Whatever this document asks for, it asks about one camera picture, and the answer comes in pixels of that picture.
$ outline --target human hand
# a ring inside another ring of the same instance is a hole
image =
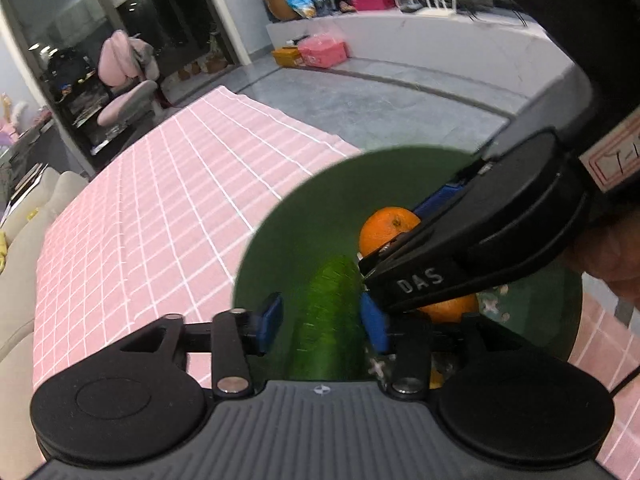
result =
[[[587,229],[564,258],[572,269],[604,280],[614,294],[640,308],[640,208]]]

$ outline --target white counter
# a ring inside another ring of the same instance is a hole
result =
[[[274,47],[303,34],[341,35],[350,55],[404,63],[473,79],[533,97],[571,66],[571,60],[536,23],[480,14],[448,17],[403,14],[397,9],[271,23]]]

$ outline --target cucumber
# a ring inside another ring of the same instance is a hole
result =
[[[362,278],[349,257],[336,256],[318,270],[296,317],[288,380],[349,381],[366,376],[361,293]]]

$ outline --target green bowl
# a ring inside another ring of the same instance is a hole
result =
[[[280,333],[267,356],[252,360],[253,373],[283,376],[307,284],[332,256],[356,260],[360,229],[372,213],[385,206],[413,208],[471,159],[436,146],[369,152],[327,168],[285,197],[249,244],[234,290],[236,308],[256,308],[274,291],[284,298]],[[481,312],[566,360],[580,322],[580,277],[555,262],[507,289],[480,294]]]

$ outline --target sofa cushion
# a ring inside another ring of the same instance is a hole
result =
[[[22,480],[44,459],[31,427],[33,334],[0,362],[0,478]]]
[[[87,181],[80,175],[73,171],[65,171],[56,183],[56,188],[47,202],[47,209],[57,218],[86,186]]]
[[[27,225],[27,216],[37,207],[44,206],[51,198],[56,188],[60,174],[53,168],[47,168],[42,173],[42,178],[27,196],[24,197],[18,207],[8,216],[2,224],[2,231],[6,235],[7,245],[15,240],[22,228]]]
[[[55,219],[56,216],[44,206],[9,247],[6,267],[0,274],[0,361],[33,332],[36,264],[47,227]]]

